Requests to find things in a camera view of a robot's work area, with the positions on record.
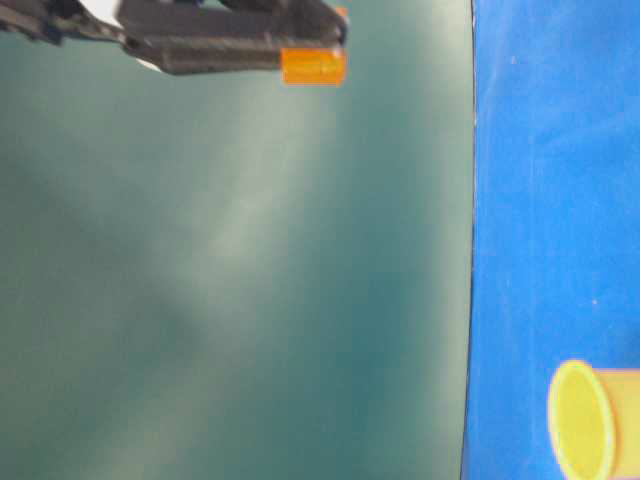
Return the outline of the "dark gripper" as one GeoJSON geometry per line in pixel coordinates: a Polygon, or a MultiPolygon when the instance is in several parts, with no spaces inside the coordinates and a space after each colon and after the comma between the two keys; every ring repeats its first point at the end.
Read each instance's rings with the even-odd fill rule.
{"type": "Polygon", "coordinates": [[[60,46],[66,39],[124,43],[123,27],[82,1],[2,1],[1,31],[60,46]]]}

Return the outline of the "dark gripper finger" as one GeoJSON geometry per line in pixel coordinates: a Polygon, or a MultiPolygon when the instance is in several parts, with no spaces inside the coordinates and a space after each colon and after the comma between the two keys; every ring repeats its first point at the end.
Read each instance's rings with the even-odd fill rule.
{"type": "Polygon", "coordinates": [[[130,33],[150,36],[346,40],[347,21],[323,1],[124,1],[117,20],[130,33]]]}
{"type": "Polygon", "coordinates": [[[332,46],[276,46],[230,44],[153,45],[130,41],[124,51],[141,64],[174,76],[244,71],[278,71],[283,48],[331,48],[332,46]]]}

